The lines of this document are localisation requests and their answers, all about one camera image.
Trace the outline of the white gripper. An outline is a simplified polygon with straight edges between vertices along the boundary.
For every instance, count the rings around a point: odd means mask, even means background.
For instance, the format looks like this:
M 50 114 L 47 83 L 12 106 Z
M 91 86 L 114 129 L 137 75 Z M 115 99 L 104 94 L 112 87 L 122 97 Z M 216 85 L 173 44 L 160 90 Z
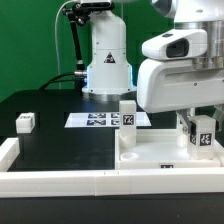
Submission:
M 140 66 L 137 102 L 148 113 L 176 111 L 184 134 L 191 133 L 195 107 L 216 105 L 216 130 L 224 121 L 224 69 L 195 70 L 193 61 L 146 59 Z

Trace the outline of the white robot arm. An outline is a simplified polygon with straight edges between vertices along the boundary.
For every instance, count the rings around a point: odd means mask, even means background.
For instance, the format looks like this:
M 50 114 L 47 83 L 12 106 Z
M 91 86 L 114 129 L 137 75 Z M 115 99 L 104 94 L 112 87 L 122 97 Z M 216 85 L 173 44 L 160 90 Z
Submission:
M 223 118 L 224 0 L 151 0 L 174 28 L 142 44 L 146 59 L 137 84 L 126 60 L 125 23 L 112 13 L 111 0 L 90 0 L 92 61 L 87 67 L 83 93 L 100 100 L 135 91 L 139 106 L 148 113 L 216 106 Z

